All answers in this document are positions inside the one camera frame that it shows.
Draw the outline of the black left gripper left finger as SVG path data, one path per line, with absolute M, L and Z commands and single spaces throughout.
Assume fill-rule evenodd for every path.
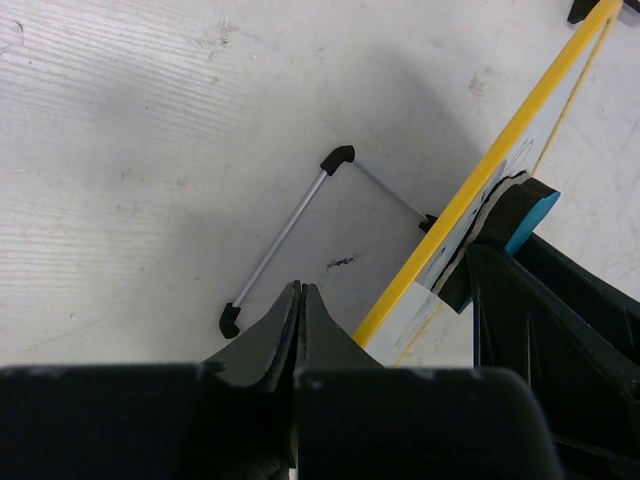
M 204 363 L 220 367 L 205 403 L 203 459 L 216 479 L 285 479 L 302 287 L 286 284 L 267 313 Z

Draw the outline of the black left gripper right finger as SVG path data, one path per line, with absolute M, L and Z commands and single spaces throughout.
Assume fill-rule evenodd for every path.
M 383 371 L 330 316 L 317 286 L 302 286 L 294 370 L 300 479 L 365 476 L 375 432 L 367 404 Z

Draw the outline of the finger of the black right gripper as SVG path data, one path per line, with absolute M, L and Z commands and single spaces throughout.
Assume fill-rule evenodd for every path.
M 639 476 L 639 302 L 531 236 L 466 253 L 474 363 L 517 373 L 569 479 Z

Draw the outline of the yellow framed whiteboard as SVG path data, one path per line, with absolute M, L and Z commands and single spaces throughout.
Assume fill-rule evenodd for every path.
M 357 328 L 355 342 L 375 360 L 398 363 L 442 307 L 439 279 L 490 192 L 505 178 L 535 172 L 621 7 L 619 1 L 593 7 Z

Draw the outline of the blue felt eraser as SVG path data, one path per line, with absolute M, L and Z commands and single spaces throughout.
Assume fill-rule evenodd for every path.
M 436 255 L 419 283 L 456 312 L 474 302 L 522 310 L 526 295 L 509 277 L 512 257 L 561 193 L 521 171 L 499 181 L 452 247 Z

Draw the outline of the black whiteboard stand right foot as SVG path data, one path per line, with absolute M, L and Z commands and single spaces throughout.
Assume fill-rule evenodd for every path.
M 599 3 L 600 0 L 574 0 L 567 16 L 567 22 L 571 25 L 575 25 L 584 21 Z M 624 4 L 634 12 L 640 12 L 639 0 L 624 0 Z

